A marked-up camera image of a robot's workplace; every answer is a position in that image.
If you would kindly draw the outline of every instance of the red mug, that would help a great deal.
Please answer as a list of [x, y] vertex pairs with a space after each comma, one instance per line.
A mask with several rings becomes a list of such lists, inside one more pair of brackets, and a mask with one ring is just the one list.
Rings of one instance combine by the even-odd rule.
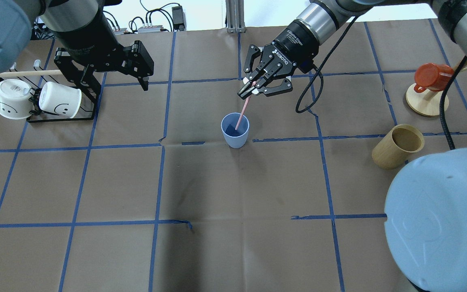
[[427, 89], [443, 91], [453, 74], [454, 70], [448, 65], [434, 63], [421, 65], [413, 76], [416, 82], [413, 90], [417, 93]]

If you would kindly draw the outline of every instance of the white mug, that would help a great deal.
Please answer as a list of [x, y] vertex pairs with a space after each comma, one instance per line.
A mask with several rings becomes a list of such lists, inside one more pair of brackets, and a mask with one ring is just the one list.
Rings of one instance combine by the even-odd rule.
[[80, 107], [82, 91], [55, 82], [47, 82], [39, 95], [39, 108], [45, 112], [73, 118]]
[[20, 120], [31, 116], [34, 104], [30, 85], [18, 79], [7, 79], [0, 82], [0, 115], [12, 120]]

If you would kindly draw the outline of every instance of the power adapter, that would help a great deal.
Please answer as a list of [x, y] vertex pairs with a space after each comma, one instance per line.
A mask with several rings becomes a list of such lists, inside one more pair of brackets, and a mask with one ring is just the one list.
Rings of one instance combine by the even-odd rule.
[[184, 31], [186, 27], [185, 13], [181, 5], [172, 8], [172, 19], [174, 20], [174, 30]]

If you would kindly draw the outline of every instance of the pink stick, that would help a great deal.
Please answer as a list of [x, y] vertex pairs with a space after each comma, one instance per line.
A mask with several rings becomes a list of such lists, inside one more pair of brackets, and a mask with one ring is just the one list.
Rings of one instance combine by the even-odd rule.
[[239, 125], [241, 124], [242, 116], [244, 115], [244, 111], [246, 110], [246, 106], [248, 105], [249, 101], [250, 97], [248, 96], [244, 102], [244, 106], [242, 107], [241, 115], [239, 116], [239, 120], [237, 121], [237, 126], [235, 126], [235, 131], [237, 131], [237, 128], [239, 128]]

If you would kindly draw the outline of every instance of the red mug handle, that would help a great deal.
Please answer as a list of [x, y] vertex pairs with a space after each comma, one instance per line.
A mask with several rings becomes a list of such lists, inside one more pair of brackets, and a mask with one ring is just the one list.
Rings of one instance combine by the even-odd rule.
[[414, 90], [415, 92], [417, 92], [417, 93], [420, 94], [420, 93], [424, 92], [424, 91], [426, 90], [426, 88], [421, 87], [421, 86], [419, 86], [419, 85], [416, 84], [416, 85], [413, 87], [413, 90]]

